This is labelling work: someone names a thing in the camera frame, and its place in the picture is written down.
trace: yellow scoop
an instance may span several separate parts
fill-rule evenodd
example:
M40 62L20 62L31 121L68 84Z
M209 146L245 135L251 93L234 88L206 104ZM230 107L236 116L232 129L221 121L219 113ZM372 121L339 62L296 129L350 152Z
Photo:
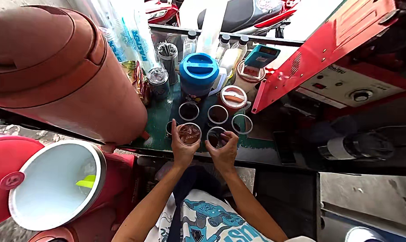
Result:
M95 181L95 175L87 175L83 180L76 182L76 185L92 188Z

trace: motorcycle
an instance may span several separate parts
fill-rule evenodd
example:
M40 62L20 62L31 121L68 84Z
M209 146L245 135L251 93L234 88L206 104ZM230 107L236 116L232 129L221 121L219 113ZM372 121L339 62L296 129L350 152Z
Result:
M300 0L230 0L227 3L221 31L247 35L265 36L274 29L275 37L283 38L283 29L290 24L289 17ZM151 24L168 24L181 26L179 12L183 1L180 0L146 0L146 13ZM197 18L201 29L206 10Z

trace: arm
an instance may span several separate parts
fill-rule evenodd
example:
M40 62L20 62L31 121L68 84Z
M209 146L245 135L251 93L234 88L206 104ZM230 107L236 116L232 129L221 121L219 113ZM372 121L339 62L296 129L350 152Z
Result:
M130 212L116 232L112 242L141 242L146 239L149 231L155 226L163 212L173 188L191 163L199 146L200 141L193 146L186 146L180 142L176 121L173 119L172 150L175 157L173 167Z
M227 182L236 203L237 212L267 238L275 242L286 241L288 238L285 233L255 199L234 168L238 136L230 131L224 132L224 134L226 134L224 137L229 139L224 147L215 149L206 140L206 148L213 159L215 167Z

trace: knob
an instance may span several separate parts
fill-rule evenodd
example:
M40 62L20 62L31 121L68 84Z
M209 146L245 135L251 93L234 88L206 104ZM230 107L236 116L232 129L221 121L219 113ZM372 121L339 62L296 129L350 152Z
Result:
M373 92L369 90L359 90L352 93L352 99L356 102L364 102L367 101Z

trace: motorcycle seat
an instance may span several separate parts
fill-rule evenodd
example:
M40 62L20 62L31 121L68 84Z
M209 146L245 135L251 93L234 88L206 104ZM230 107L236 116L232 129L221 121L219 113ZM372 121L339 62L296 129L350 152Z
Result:
M281 0L230 0L227 3L221 31L232 33L273 18L282 12L283 5ZM205 14L206 9L197 18L199 29L203 26Z

